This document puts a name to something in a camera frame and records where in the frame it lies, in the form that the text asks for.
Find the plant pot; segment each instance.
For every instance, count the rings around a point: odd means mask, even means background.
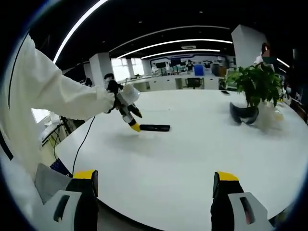
[[[263,132],[268,131],[274,123],[275,107],[268,101],[260,102],[258,105],[259,115],[256,120],[256,127]]]
[[[237,107],[233,103],[230,103],[230,114],[233,120],[241,124],[242,122],[251,125],[253,124],[259,114],[257,107]]]

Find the potted plant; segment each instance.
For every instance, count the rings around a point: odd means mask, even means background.
[[[226,84],[230,83],[235,85],[237,92],[244,92],[247,107],[258,107],[256,126],[263,131],[269,129],[282,88],[281,81],[272,67],[265,63],[247,68],[239,67],[238,71],[227,76]]]
[[[273,100],[275,107],[282,88],[278,75],[265,63],[239,67],[227,76],[226,84],[231,83],[235,84],[237,92],[245,93],[247,106],[259,106],[260,102]]]

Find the ceiling light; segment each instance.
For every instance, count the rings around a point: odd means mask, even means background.
[[[168,52],[163,52],[163,53],[158,53],[158,54],[152,54],[148,56],[142,57],[142,59],[150,58],[153,56],[157,55],[162,55],[162,54],[171,54],[171,53],[178,53],[178,52],[192,52],[192,51],[214,51],[214,52],[220,52],[220,50],[212,50],[212,49],[191,49],[191,50],[179,50],[179,51],[168,51]]]
[[[126,54],[123,54],[119,57],[117,57],[117,59],[120,59],[124,56],[127,56],[129,54],[133,54],[135,52],[138,52],[138,51],[142,51],[144,49],[148,49],[148,48],[151,48],[151,47],[156,47],[156,46],[161,46],[161,45],[166,45],[166,44],[170,44],[170,43],[176,43],[176,42],[193,42],[193,41],[210,41],[210,42],[224,42],[224,43],[229,43],[229,44],[233,44],[231,41],[224,41],[224,40],[218,40],[218,39],[208,39],[208,38],[195,38],[195,39],[183,39],[183,40],[175,40],[175,41],[169,41],[169,42],[162,42],[162,43],[157,43],[157,44],[154,44],[154,45],[151,45],[151,46],[147,46],[147,47],[143,47],[143,48],[140,48],[140,49],[137,49],[137,50],[134,50],[134,51],[131,51],[131,52],[128,52]]]
[[[108,0],[99,0],[95,5],[93,5],[88,11],[76,22],[76,24],[72,27],[72,29],[68,32],[65,39],[63,40],[61,46],[59,47],[59,50],[56,53],[56,56],[53,59],[53,63],[56,63],[64,46],[67,44],[69,39],[72,37],[73,33],[78,29],[78,27],[95,11],[97,8],[99,8],[101,5],[103,5]]]
[[[288,64],[286,64],[284,61],[281,61],[279,58],[277,58],[277,61],[285,65],[286,67],[290,67]]]
[[[196,28],[196,27],[206,27],[206,28],[219,28],[219,29],[226,29],[226,30],[230,30],[230,28],[228,27],[222,27],[222,26],[205,26],[205,25],[192,25],[192,26],[178,26],[178,27],[172,27],[172,28],[167,28],[167,29],[163,29],[163,30],[158,30],[158,31],[155,31],[155,32],[151,32],[149,34],[146,34],[146,35],[141,35],[137,38],[134,38],[130,41],[126,41],[124,43],[122,43],[121,45],[111,49],[109,52],[112,52],[116,49],[118,49],[119,47],[122,47],[128,43],[131,43],[132,41],[135,41],[135,40],[138,40],[138,39],[141,39],[141,38],[144,38],[144,37],[147,37],[147,36],[150,36],[150,35],[154,35],[154,34],[157,34],[157,33],[161,33],[161,32],[165,32],[165,31],[169,31],[169,30],[176,30],[176,29],[184,29],[184,28]]]
[[[285,70],[281,69],[280,67],[278,67],[279,70],[282,70],[284,73],[287,73]]]

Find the white round table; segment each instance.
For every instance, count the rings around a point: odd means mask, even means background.
[[[281,130],[264,134],[236,125],[229,102],[245,106],[244,96],[218,90],[142,93],[139,124],[171,125],[170,132],[137,133],[114,110],[96,116],[79,151],[75,172],[99,172],[98,198],[122,215],[168,231],[211,229],[215,171],[239,178],[268,210],[280,213],[296,198],[306,173],[308,128],[290,107]],[[91,120],[74,131],[56,153],[72,171]]]

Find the white pillar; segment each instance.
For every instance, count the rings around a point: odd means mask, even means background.
[[[248,67],[260,56],[262,44],[267,42],[264,34],[243,25],[232,32],[236,66]]]
[[[108,73],[113,73],[109,53],[95,54],[90,58],[90,66],[95,86],[103,86],[104,76]]]
[[[94,84],[93,75],[92,75],[90,63],[88,63],[88,64],[83,64],[83,69],[85,70],[85,75],[86,75],[86,77],[89,78],[89,79],[91,79],[92,83]]]
[[[133,69],[133,64],[131,63],[131,59],[126,59],[126,61],[127,61],[129,76],[131,78],[134,78],[135,77],[135,73],[134,73],[134,69]]]
[[[144,75],[150,76],[152,74],[150,60],[142,59],[141,62],[142,62],[143,70],[144,70]]]

